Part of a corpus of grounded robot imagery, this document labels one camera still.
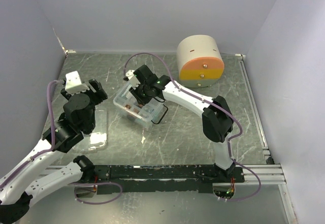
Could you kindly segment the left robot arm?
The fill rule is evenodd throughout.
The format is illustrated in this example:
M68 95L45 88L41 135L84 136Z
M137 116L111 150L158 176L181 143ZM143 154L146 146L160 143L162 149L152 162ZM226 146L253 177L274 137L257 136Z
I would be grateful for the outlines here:
M66 167L43 178L39 175L60 156L68 153L95 128L95 107L108 98L95 79L82 83L79 78L54 80L64 84L61 95L67 100L63 113L54 121L52 100L47 96L50 128L32 151L1 178L1 223L15 223L40 199L71 183L89 184L95 178L94 164L84 155Z

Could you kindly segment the clear plastic box lid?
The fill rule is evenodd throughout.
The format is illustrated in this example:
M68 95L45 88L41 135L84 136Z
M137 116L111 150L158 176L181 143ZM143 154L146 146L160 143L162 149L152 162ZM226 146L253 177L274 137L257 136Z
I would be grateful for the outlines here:
M88 154L104 150L108 140L108 112L102 106L95 108L95 128L89 135L73 147L75 153Z

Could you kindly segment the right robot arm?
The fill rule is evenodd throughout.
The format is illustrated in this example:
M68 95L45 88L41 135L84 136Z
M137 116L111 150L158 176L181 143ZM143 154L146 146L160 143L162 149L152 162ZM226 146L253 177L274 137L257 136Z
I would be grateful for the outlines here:
M216 178L227 182L233 176L234 162L226 140L233 130L234 120L225 99L207 97L181 86L166 75L157 77L146 65L126 72L131 83L131 94L138 104L146 105L153 99L170 101L192 111L202 120L204 135L214 142Z

